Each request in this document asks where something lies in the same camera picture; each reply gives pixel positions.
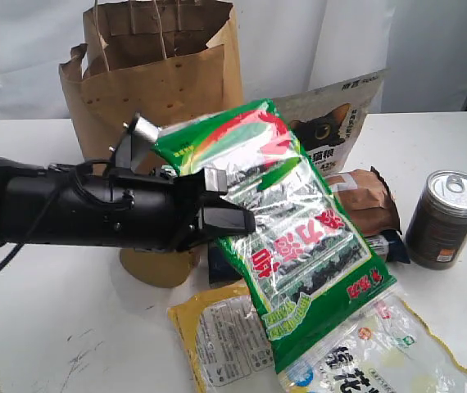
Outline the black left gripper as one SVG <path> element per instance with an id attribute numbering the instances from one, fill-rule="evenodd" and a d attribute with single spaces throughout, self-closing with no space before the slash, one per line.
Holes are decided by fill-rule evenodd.
<path id="1" fill-rule="evenodd" d="M 98 176 L 93 167 L 93 163 L 83 163 L 73 168 L 76 246 L 186 251 L 202 242 L 202 232 L 215 239 L 256 231 L 254 215 L 248 210 L 203 208 L 205 192 L 228 193 L 222 169 L 205 167 L 195 174 L 167 179 L 116 167 Z"/>

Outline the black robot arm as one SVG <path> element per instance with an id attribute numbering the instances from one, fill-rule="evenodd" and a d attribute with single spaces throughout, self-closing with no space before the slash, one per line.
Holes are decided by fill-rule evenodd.
<path id="1" fill-rule="evenodd" d="M 0 157 L 0 246 L 11 243 L 186 251 L 255 231 L 251 211 L 225 200 L 226 175 L 169 178 L 98 160 L 25 165 Z"/>

